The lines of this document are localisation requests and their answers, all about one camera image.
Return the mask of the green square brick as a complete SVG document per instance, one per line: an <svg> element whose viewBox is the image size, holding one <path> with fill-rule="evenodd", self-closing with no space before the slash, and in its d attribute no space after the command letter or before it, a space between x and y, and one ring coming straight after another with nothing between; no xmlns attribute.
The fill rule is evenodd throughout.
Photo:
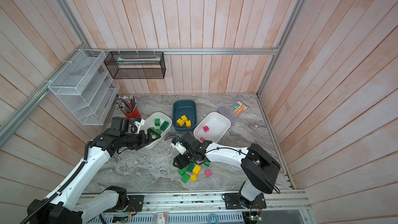
<svg viewBox="0 0 398 224"><path fill-rule="evenodd" d="M154 121L155 126L159 127L161 125L161 120L160 118L156 118Z"/></svg>

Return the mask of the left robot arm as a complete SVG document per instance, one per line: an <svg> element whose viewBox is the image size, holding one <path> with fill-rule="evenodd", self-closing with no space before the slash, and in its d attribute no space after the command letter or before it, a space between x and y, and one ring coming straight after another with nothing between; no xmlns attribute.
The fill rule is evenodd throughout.
<svg viewBox="0 0 398 224"><path fill-rule="evenodd" d="M34 200L27 209L27 224L85 224L113 209L131 207L125 188L110 186L100 195L78 206L77 201L99 169L115 154L140 150L161 138L154 129L142 129L143 120L114 117L111 127L88 142L79 164L43 200Z"/></svg>

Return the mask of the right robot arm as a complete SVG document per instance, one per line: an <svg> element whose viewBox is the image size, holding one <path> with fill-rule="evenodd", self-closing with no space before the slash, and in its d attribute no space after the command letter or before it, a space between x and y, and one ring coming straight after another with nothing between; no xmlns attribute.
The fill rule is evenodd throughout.
<svg viewBox="0 0 398 224"><path fill-rule="evenodd" d="M236 148L219 145L212 141L199 141L190 133L182 137L175 136L171 145L179 155L174 158L173 166L183 169L194 163L198 166L207 162L220 162L241 168L248 181L241 186L235 199L253 203L260 194L280 193L276 186L281 165L261 146Z"/></svg>

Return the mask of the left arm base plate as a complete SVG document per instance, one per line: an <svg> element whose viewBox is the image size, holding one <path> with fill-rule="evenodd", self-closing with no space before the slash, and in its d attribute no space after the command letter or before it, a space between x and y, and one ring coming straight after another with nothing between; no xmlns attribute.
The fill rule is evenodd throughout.
<svg viewBox="0 0 398 224"><path fill-rule="evenodd" d="M144 195L127 195L127 208L129 213L139 213L143 209Z"/></svg>

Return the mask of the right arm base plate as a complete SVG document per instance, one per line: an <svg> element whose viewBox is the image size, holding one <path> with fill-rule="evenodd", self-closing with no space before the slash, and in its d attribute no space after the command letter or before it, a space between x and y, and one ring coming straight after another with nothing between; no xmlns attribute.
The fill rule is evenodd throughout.
<svg viewBox="0 0 398 224"><path fill-rule="evenodd" d="M249 201L240 193L226 193L222 195L222 199L225 202L226 209L264 209L267 208L265 197L263 193L260 193L255 200Z"/></svg>

